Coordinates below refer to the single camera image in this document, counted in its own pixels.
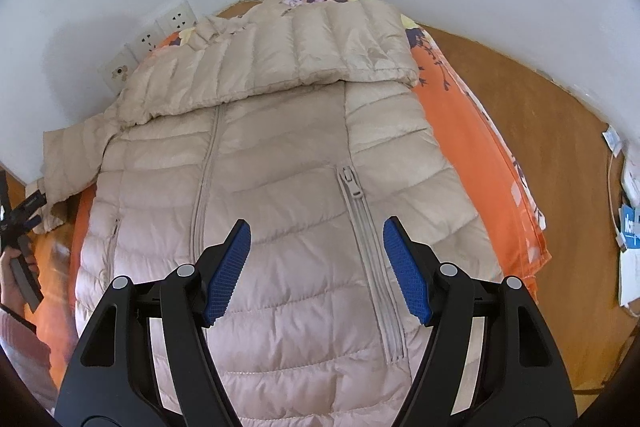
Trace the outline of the person's left hand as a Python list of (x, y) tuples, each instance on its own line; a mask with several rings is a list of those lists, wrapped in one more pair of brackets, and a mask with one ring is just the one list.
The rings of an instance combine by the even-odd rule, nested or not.
[(1, 256), (1, 303), (19, 317), (25, 316), (25, 299), (18, 287), (11, 261), (21, 257), (21, 251), (6, 247)]

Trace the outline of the pink left sleeve forearm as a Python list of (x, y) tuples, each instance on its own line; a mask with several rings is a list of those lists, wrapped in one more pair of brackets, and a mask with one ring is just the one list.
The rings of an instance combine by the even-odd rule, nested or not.
[(5, 305), (1, 306), (1, 347), (28, 390), (53, 413), (58, 388), (50, 374), (50, 348), (38, 338), (34, 324)]

